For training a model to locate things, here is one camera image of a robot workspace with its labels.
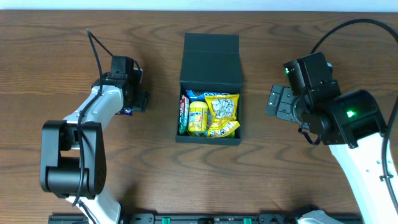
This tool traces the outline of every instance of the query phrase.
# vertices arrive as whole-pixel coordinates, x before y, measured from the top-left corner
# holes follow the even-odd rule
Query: green clip
[[[243,224],[251,224],[251,218],[244,218]]]
[[[171,219],[170,218],[162,218],[162,224],[170,224]]]

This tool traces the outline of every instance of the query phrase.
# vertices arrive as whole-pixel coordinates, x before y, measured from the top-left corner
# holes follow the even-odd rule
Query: food item
[[[221,119],[218,122],[213,122],[211,124],[207,137],[208,138],[234,138],[235,137],[235,130],[240,127],[239,122],[237,121],[229,121],[228,119]]]
[[[196,91],[196,90],[187,90],[187,96],[191,100],[194,101],[204,101],[205,96],[219,96],[219,95],[229,95],[229,93],[216,93],[210,91]]]
[[[188,131],[190,133],[204,133],[207,123],[207,104],[205,102],[192,102],[189,106]]]
[[[189,99],[186,96],[181,95],[180,119],[178,121],[179,124],[178,131],[180,134],[185,134],[187,132],[188,113],[189,113]]]
[[[238,107],[239,94],[206,96],[207,105],[210,108],[215,120],[227,118],[230,121],[236,121],[236,108]]]

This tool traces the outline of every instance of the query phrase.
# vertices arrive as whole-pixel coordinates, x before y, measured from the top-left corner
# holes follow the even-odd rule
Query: box
[[[180,94],[185,90],[239,93],[237,120],[241,127],[234,139],[179,135],[177,115],[176,142],[237,146],[242,141],[242,67],[239,58],[239,36],[221,34],[185,34],[180,74]]]

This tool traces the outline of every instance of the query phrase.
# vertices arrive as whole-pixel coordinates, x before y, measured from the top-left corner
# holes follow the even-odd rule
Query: box lid
[[[239,36],[185,34],[180,82],[242,86]]]

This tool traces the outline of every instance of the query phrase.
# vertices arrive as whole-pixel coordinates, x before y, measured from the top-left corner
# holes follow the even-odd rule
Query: yellow snack bag
[[[238,127],[240,127],[239,122],[229,121],[228,119],[223,118],[211,124],[207,132],[207,137],[208,138],[226,137],[229,136],[231,133],[233,133]]]
[[[205,100],[211,111],[213,123],[220,119],[236,121],[239,94],[205,96]]]

